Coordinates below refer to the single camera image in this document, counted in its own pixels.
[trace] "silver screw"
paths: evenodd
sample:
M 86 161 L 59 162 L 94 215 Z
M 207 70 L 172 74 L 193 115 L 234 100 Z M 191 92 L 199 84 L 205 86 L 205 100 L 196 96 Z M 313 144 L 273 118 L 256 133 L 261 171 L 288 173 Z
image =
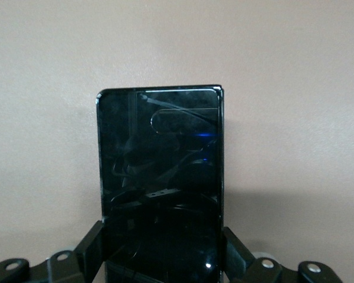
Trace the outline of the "silver screw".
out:
M 271 260 L 269 260 L 269 259 L 264 259 L 264 260 L 262 261 L 262 266 L 263 266 L 263 267 L 266 267 L 266 268 L 273 268 L 273 267 L 274 267 L 274 264 L 273 264 L 273 262 L 272 262 Z
M 308 264 L 307 267 L 308 267 L 309 271 L 312 271 L 314 273 L 321 272 L 321 269 L 316 264 Z

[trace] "screw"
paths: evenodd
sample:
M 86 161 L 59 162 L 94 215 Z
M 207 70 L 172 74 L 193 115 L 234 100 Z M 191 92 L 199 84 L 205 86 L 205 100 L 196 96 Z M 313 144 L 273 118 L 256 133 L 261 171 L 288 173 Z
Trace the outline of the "screw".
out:
M 307 267 L 308 267 L 309 271 L 312 271 L 314 273 L 321 272 L 321 269 L 316 264 L 308 264 Z
M 274 264 L 273 264 L 273 262 L 272 262 L 271 260 L 269 260 L 269 259 L 264 259 L 264 260 L 262 261 L 262 266 L 263 266 L 263 267 L 266 267 L 266 268 L 273 268 L 273 267 L 274 267 Z

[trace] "glossy black screen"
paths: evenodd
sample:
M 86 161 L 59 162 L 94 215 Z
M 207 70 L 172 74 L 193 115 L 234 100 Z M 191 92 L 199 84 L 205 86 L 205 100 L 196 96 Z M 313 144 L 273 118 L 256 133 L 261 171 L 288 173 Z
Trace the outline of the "glossy black screen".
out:
M 97 117 L 107 282 L 219 282 L 221 87 L 104 90 Z

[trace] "beige wall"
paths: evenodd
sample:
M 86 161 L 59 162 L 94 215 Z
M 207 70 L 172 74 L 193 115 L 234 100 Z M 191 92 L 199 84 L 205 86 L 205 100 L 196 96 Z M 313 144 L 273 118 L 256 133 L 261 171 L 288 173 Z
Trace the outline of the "beige wall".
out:
M 354 282 L 354 1 L 0 1 L 0 261 L 100 219 L 101 89 L 209 83 L 225 224 Z

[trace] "smartphone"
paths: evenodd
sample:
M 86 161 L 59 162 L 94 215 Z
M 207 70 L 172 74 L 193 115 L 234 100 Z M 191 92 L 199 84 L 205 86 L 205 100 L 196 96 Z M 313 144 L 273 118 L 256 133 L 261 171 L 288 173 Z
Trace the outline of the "smartphone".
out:
M 223 93 L 98 94 L 106 282 L 221 282 Z

